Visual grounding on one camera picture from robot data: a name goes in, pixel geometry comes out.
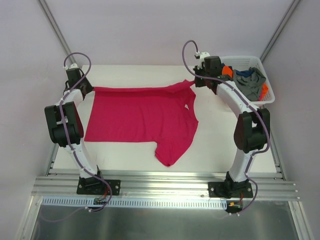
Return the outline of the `right aluminium frame post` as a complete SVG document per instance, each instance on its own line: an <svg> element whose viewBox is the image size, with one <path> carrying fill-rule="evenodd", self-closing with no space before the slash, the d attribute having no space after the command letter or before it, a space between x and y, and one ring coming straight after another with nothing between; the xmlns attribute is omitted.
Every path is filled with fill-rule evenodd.
<svg viewBox="0 0 320 240"><path fill-rule="evenodd" d="M298 6L302 0L292 0L285 11L284 15L282 16L280 22L278 23L277 27L275 28L273 34L271 35L271 38L269 39L268 43L266 44L264 50L262 51L262 54L260 55L261 62L264 62L266 58L268 57L269 53L273 49L274 45L276 44L277 40L281 36L282 32L284 31L285 27L289 23L291 17L297 10Z"/></svg>

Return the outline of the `orange t shirt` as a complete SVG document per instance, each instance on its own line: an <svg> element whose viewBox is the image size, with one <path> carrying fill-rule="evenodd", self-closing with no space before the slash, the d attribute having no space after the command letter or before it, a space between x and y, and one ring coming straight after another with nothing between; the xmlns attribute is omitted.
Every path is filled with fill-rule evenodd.
<svg viewBox="0 0 320 240"><path fill-rule="evenodd" d="M233 71L234 70L236 70L236 69L233 69L231 66L223 65L221 73L223 76L229 76L233 80ZM264 83L260 100L267 91L268 91L268 87Z"/></svg>

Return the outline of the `white plastic laundry basket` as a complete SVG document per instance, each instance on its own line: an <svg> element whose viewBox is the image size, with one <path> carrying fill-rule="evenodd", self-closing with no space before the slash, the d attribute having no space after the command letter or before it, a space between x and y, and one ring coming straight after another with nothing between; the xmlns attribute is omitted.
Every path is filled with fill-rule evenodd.
<svg viewBox="0 0 320 240"><path fill-rule="evenodd" d="M265 72L261 60L256 56L250 55L231 55L231 56L220 56L220 60L226 66L231 66L234 70L246 71L249 68L257 68L265 76L265 84L267 86L267 92L262 95L259 101L253 101L252 103L257 106L263 106L265 104L271 104L275 101L275 95L271 84L269 82L268 76Z"/></svg>

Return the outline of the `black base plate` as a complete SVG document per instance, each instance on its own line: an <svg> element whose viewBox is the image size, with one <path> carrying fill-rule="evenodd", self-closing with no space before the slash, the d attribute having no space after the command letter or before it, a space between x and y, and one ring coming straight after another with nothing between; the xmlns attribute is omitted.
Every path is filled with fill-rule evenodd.
<svg viewBox="0 0 320 240"><path fill-rule="evenodd" d="M79 178L76 194L77 195L110 195L110 190L113 196L120 195L121 181L119 179L106 179L108 186L96 178Z"/></svg>
<svg viewBox="0 0 320 240"><path fill-rule="evenodd" d="M252 185L248 180L242 182L212 181L208 182L210 198L253 198Z"/></svg>

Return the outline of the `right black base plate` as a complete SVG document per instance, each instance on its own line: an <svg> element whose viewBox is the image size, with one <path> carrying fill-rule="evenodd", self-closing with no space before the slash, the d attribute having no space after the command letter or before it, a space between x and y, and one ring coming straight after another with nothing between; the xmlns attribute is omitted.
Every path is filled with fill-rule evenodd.
<svg viewBox="0 0 320 240"><path fill-rule="evenodd" d="M208 182L210 198L253 198L252 185L248 180L242 182L212 181Z"/></svg>

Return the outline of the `left aluminium frame post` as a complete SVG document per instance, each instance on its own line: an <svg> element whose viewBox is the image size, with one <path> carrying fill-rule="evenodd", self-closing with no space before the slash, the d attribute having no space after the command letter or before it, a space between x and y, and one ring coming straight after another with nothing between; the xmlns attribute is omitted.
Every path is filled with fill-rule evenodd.
<svg viewBox="0 0 320 240"><path fill-rule="evenodd" d="M40 9L42 10L45 18L47 19L54 35L56 36L56 38L57 38L57 40L58 40L58 42L64 52L64 54L66 56L71 54L72 51L71 51L71 49L65 39L60 27L59 27L51 9L50 9L49 4L47 3L46 0L37 0L37 3L39 5Z"/></svg>

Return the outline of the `pink t shirt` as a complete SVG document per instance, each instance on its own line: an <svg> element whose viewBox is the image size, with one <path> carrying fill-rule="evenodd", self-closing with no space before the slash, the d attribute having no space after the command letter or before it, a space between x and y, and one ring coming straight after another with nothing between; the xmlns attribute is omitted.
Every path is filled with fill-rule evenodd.
<svg viewBox="0 0 320 240"><path fill-rule="evenodd" d="M191 146L199 121L194 81L165 87L95 87L86 142L155 142L155 157L174 165Z"/></svg>

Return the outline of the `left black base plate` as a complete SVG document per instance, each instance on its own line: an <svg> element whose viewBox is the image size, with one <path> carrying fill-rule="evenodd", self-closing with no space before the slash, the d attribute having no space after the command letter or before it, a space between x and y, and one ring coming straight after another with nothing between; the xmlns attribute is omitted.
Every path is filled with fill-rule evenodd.
<svg viewBox="0 0 320 240"><path fill-rule="evenodd" d="M121 181L119 179L106 179L108 186L96 178L79 178L76 194L77 195L110 195L110 190L113 196L120 195Z"/></svg>

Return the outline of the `aluminium mounting rail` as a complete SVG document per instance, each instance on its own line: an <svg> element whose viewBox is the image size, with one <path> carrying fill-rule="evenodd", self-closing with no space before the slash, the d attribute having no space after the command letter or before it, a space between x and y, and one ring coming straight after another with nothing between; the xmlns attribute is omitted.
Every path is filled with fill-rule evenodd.
<svg viewBox="0 0 320 240"><path fill-rule="evenodd" d="M128 198L207 199L209 182L220 182L225 173L103 170L105 179L120 180L120 196ZM294 181L280 172L250 173L258 187L259 201L300 201L302 195ZM47 176L36 177L33 196L75 196L79 177L75 169L52 169Z"/></svg>

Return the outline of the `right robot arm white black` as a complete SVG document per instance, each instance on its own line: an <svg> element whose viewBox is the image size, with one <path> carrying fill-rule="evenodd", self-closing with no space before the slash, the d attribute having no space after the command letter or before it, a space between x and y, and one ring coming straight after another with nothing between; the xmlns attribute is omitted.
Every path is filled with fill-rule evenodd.
<svg viewBox="0 0 320 240"><path fill-rule="evenodd" d="M208 183L210 197L225 199L243 196L251 198L251 184L248 172L255 156L266 152L270 145L270 112L259 109L240 92L234 78L223 71L220 57L208 52L195 55L199 60L193 68L195 86L207 87L220 97L237 118L233 139L236 154L224 181Z"/></svg>

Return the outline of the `grey t shirt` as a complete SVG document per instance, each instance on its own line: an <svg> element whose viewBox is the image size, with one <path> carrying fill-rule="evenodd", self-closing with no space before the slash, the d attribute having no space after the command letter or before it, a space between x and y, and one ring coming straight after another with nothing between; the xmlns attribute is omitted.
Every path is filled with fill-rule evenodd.
<svg viewBox="0 0 320 240"><path fill-rule="evenodd" d="M249 101L257 102L261 99L266 77L256 67L250 67L249 69L254 70L249 77L236 75L234 70L233 81L235 82L236 87Z"/></svg>

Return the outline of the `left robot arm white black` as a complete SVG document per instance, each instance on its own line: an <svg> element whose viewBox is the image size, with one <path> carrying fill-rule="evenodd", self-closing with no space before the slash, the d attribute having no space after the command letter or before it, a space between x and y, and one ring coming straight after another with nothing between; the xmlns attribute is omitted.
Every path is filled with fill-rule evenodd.
<svg viewBox="0 0 320 240"><path fill-rule="evenodd" d="M65 70L67 81L62 98L44 108L49 136L72 157L79 169L80 180L93 194L100 194L104 191L105 182L85 146L85 132L77 110L94 87L77 64L67 66Z"/></svg>

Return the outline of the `aluminium frame post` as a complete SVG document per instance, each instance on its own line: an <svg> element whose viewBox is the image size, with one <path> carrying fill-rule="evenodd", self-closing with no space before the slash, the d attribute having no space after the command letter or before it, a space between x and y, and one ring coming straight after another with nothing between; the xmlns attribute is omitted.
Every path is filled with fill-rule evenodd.
<svg viewBox="0 0 320 240"><path fill-rule="evenodd" d="M65 39L60 27L59 27L51 9L50 9L49 4L47 3L46 0L37 0L37 3L39 5L40 9L42 10L45 18L47 19L54 35L56 36L56 38L57 38L57 40L58 40L58 42L64 52L64 54L66 56L71 54L72 51L71 51L71 49Z"/></svg>
<svg viewBox="0 0 320 240"><path fill-rule="evenodd" d="M269 39L268 43L266 44L264 50L262 51L262 54L260 55L261 62L264 62L266 58L268 57L269 53L273 49L274 45L276 44L277 40L281 36L282 32L284 31L285 27L289 23L291 17L297 10L298 6L302 0L292 0L285 11L284 15L282 16L280 22L278 23L277 27L275 28L273 34L271 35L271 38Z"/></svg>

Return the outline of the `blue t shirt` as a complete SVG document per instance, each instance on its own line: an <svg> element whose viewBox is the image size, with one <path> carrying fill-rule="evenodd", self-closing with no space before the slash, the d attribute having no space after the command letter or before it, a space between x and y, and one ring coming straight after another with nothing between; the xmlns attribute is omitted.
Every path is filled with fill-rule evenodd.
<svg viewBox="0 0 320 240"><path fill-rule="evenodd" d="M241 77L244 77L244 78L248 78L250 77L254 70L253 69L249 69L249 70L243 70L243 71L239 71L239 70L234 70L235 71L235 74L237 76L241 76Z"/></svg>

